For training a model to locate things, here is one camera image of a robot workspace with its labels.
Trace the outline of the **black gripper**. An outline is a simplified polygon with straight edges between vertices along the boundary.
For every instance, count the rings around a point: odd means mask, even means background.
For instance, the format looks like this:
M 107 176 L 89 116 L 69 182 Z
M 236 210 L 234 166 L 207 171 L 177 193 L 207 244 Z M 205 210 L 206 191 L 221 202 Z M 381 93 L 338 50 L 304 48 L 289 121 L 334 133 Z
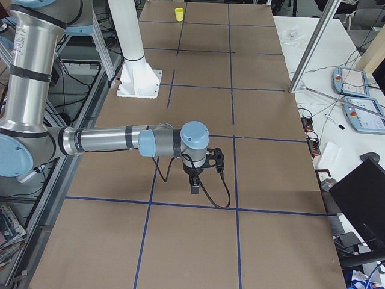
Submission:
M 191 194 L 199 194 L 200 191 L 200 180 L 199 177 L 195 175 L 193 166 L 189 159 L 182 158 L 183 162 L 183 169 L 184 171 L 189 174 L 189 184 L 191 189 Z M 194 166 L 196 168 L 197 174 L 201 174 L 203 171 L 203 165 L 205 163 L 204 159 L 194 161 Z

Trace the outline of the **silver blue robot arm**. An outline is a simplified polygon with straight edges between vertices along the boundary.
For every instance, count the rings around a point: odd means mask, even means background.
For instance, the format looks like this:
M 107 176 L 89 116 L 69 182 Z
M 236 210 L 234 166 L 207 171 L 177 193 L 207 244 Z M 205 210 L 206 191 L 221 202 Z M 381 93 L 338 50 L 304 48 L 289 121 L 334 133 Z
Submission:
M 13 1 L 17 20 L 4 115 L 1 175 L 15 177 L 63 155 L 137 150 L 144 157 L 183 160 L 191 187 L 208 162 L 209 132 L 198 122 L 121 128 L 48 128 L 43 123 L 59 37 L 69 28 L 93 29 L 91 1 Z

